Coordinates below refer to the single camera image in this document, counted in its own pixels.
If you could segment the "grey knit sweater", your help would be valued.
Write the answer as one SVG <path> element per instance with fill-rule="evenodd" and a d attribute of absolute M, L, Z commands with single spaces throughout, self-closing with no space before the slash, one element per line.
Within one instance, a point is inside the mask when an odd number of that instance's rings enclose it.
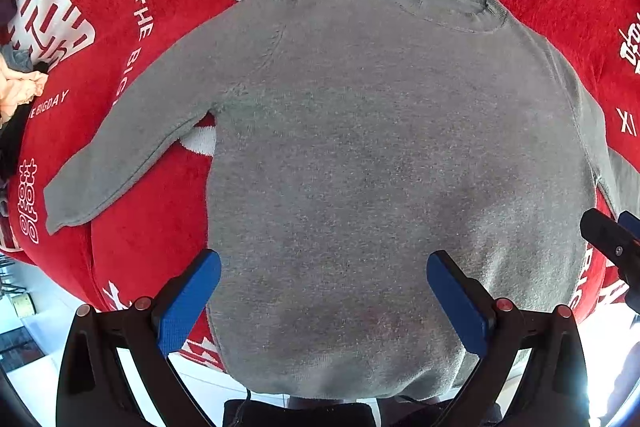
<path fill-rule="evenodd" d="M 597 196 L 639 209 L 599 104 L 498 0 L 243 0 L 125 90 L 46 186 L 47 229 L 96 217 L 206 115 L 208 321 L 257 392 L 440 395 L 473 361 L 429 254 L 548 311 L 577 287 Z"/>

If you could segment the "pile of clothes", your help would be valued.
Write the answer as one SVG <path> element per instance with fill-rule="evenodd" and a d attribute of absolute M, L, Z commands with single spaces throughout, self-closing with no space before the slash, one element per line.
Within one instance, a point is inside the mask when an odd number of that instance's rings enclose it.
<path fill-rule="evenodd" d="M 18 245 L 9 222 L 9 179 L 17 173 L 23 134 L 35 98 L 43 94 L 49 66 L 34 64 L 30 53 L 1 47 L 1 251 L 17 253 Z"/>

